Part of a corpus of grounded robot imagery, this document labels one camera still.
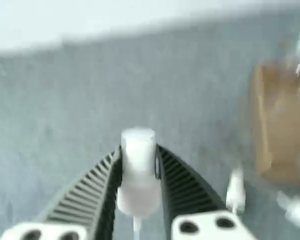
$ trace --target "mounting hole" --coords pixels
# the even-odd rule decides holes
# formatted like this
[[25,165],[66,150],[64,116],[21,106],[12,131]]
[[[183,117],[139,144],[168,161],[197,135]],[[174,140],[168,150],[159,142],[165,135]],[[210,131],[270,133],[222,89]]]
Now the mounting hole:
[[184,221],[180,224],[180,231],[186,234],[194,234],[199,231],[199,228],[191,221]]
[[79,235],[74,231],[70,231],[62,235],[60,240],[79,240]]
[[40,230],[31,230],[23,236],[22,240],[39,240],[40,237],[41,237]]
[[226,217],[220,217],[216,220],[216,225],[222,229],[232,229],[235,227],[235,223]]

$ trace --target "gray carpet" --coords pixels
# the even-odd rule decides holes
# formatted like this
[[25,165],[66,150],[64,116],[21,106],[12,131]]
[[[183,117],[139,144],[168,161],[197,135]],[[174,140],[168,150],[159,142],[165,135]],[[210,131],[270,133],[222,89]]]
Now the gray carpet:
[[[245,116],[256,60],[293,47],[300,10],[198,22],[158,34],[0,57],[0,235],[31,220],[70,179],[146,126],[225,199],[232,163],[253,165]],[[260,240],[293,237],[269,198],[247,183],[243,222]],[[117,214],[114,239],[131,239]],[[141,239],[165,239],[162,211]]]

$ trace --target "floor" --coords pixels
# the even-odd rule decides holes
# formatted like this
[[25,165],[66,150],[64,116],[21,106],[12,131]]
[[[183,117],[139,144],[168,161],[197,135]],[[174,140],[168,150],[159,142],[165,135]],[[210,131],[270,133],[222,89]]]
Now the floor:
[[[299,32],[295,9],[0,57],[0,235],[35,218],[134,126],[154,129],[225,199],[231,165],[253,166],[252,67],[293,49]],[[266,194],[246,187],[242,218],[259,240],[300,239]],[[164,232],[160,210],[144,222],[141,239],[163,240]],[[132,219],[118,213],[114,239],[132,237]]]

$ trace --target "white wall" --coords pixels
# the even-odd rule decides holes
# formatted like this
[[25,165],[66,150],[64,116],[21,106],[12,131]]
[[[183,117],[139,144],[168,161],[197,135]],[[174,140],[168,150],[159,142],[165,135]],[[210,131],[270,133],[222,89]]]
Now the white wall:
[[177,20],[236,15],[285,2],[292,0],[0,0],[0,51],[135,33]]

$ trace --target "cardboard box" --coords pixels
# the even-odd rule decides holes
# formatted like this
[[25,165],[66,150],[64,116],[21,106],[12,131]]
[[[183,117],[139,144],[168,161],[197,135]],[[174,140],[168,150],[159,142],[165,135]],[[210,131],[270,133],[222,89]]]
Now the cardboard box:
[[300,183],[300,76],[293,70],[258,64],[249,85],[256,169],[276,182]]

